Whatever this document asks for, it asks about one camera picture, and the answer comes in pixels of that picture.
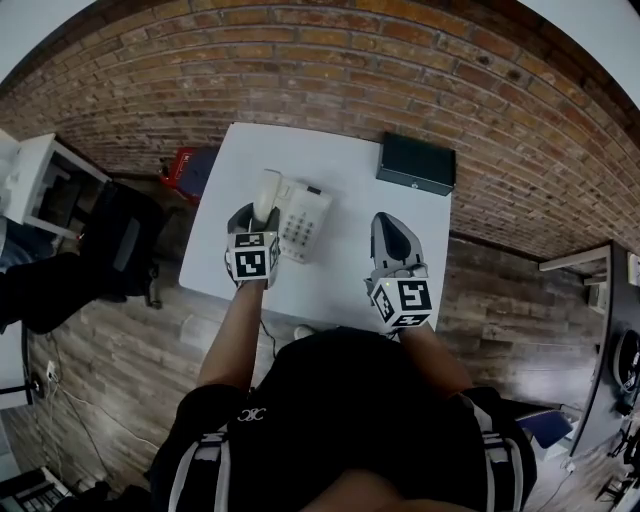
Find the blue object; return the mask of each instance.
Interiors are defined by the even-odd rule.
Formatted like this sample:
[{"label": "blue object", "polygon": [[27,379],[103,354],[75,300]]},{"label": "blue object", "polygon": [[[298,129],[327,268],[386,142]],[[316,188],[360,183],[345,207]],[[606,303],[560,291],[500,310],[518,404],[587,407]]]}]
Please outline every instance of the blue object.
[{"label": "blue object", "polygon": [[565,415],[557,409],[536,412],[516,421],[520,427],[531,432],[544,449],[553,446],[573,430]]}]

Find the wall outlet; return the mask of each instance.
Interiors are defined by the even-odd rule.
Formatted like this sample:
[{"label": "wall outlet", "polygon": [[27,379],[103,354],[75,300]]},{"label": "wall outlet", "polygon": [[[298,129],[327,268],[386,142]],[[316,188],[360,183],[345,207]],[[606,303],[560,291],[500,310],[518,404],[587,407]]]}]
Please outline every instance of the wall outlet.
[{"label": "wall outlet", "polygon": [[47,380],[49,382],[58,382],[58,368],[56,367],[56,363],[53,361],[49,361],[47,363]]}]

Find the person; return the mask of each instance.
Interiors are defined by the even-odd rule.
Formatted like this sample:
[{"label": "person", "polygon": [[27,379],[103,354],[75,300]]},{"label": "person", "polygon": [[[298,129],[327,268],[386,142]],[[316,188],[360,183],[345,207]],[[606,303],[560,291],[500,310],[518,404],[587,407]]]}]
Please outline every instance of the person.
[{"label": "person", "polygon": [[[401,331],[399,343],[349,328],[298,339],[252,390],[264,293],[264,281],[237,290],[152,465],[154,510],[487,510],[468,399],[517,443],[524,504],[536,465],[523,431],[428,324]],[[503,477],[495,509],[512,510]]]}]

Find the floor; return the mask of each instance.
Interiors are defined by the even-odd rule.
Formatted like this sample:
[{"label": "floor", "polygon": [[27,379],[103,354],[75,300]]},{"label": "floor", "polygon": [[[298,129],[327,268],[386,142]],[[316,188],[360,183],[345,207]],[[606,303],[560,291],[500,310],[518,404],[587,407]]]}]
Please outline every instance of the floor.
[{"label": "floor", "polygon": [[[181,204],[155,184],[137,186],[165,207]],[[155,446],[165,439],[180,399],[193,388],[225,313],[224,301],[177,284],[193,213],[187,208],[174,217],[159,244],[168,256],[161,268],[163,310],[147,308],[141,299],[94,302],[52,336],[32,337],[34,368],[44,375],[53,360],[62,382],[47,401],[2,412],[23,470],[46,464],[80,489],[104,478],[118,490],[146,485],[143,475]],[[580,407],[602,324],[586,307],[584,293],[575,274],[540,273],[528,260],[451,239],[437,331],[477,384],[494,386],[509,398]],[[292,339],[293,325],[266,323],[277,347]],[[255,382],[273,361],[271,343],[260,336]],[[537,511],[557,489],[566,475],[560,459],[540,464],[527,510]],[[599,450],[576,466],[545,512],[608,510],[593,498],[613,472],[620,472],[617,462]]]}]

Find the telephone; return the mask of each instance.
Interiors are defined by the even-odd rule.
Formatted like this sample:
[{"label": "telephone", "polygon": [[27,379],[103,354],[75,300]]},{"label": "telephone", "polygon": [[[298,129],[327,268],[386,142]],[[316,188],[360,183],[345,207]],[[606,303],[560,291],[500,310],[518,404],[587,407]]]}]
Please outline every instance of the telephone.
[{"label": "telephone", "polygon": [[283,256],[306,263],[326,217],[332,198],[321,190],[286,179],[265,169],[253,203],[252,231],[261,229],[273,208],[280,209],[280,251]]}]

